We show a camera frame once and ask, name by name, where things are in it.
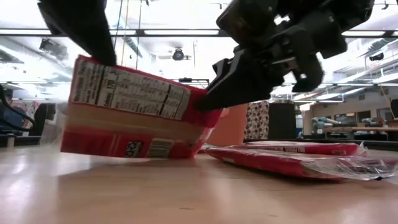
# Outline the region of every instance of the wall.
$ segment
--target wall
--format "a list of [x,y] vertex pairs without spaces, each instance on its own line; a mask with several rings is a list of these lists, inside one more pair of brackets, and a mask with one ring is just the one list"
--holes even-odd
[[[398,98],[398,87],[389,87],[388,100]],[[365,100],[358,100],[358,96],[347,98],[345,103],[335,105],[317,104],[311,107],[314,117],[332,116],[336,114],[352,113],[360,111],[371,111],[371,116],[377,116],[377,110],[388,108],[389,102],[385,96],[381,96],[378,92],[365,93]]]

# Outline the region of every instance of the table surface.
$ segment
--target table surface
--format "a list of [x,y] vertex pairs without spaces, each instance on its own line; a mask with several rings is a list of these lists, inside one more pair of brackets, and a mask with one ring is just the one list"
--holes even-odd
[[398,220],[398,185],[390,182],[309,182],[206,155],[148,160],[66,154],[51,147],[0,149],[0,174],[1,224]]

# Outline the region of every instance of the ceiling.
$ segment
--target ceiling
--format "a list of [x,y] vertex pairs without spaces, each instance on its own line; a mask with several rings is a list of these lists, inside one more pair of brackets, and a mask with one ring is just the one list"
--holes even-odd
[[[106,15],[109,27],[116,28],[121,19],[119,28],[124,29],[217,29],[216,18],[230,1],[221,0],[158,0],[149,1],[149,6],[141,4],[138,0],[123,1],[108,0]],[[398,30],[398,6],[396,0],[386,1],[389,7],[385,10],[384,1],[376,0],[371,18],[353,30]],[[0,0],[0,28],[8,29],[46,29],[46,25],[32,0]],[[70,81],[74,59],[79,54],[86,54],[71,40],[64,37],[52,37],[52,41],[67,48],[68,58],[58,60],[56,57],[39,50],[41,37],[4,37],[0,36],[0,50],[7,49],[12,55],[21,58],[23,64],[0,64],[0,81],[35,81],[59,82]],[[133,37],[133,41],[144,52],[144,57],[137,57],[123,40],[116,38],[115,51],[118,64],[137,68],[166,78],[208,78],[215,77],[212,65],[222,58],[233,56],[233,47],[236,43],[227,37]],[[382,44],[380,38],[375,39],[347,39],[348,51],[328,60],[321,57],[325,71],[324,83],[345,82],[344,78],[352,77],[358,73],[378,68],[372,74],[363,74],[353,82],[370,82],[381,75],[380,68],[384,64],[394,62],[398,58],[398,42]],[[174,61],[170,57],[175,49],[182,49],[189,60]],[[370,52],[376,54],[384,52],[384,60],[371,62],[368,57]],[[389,65],[387,71],[392,73],[394,63]],[[285,76],[286,83],[293,83],[292,75]],[[45,86],[55,84],[37,84],[41,93],[46,92]],[[314,97],[324,92],[344,92],[353,89],[352,86],[336,88],[335,86],[322,85],[314,91]],[[276,88],[274,97],[285,98],[291,95],[291,86]]]

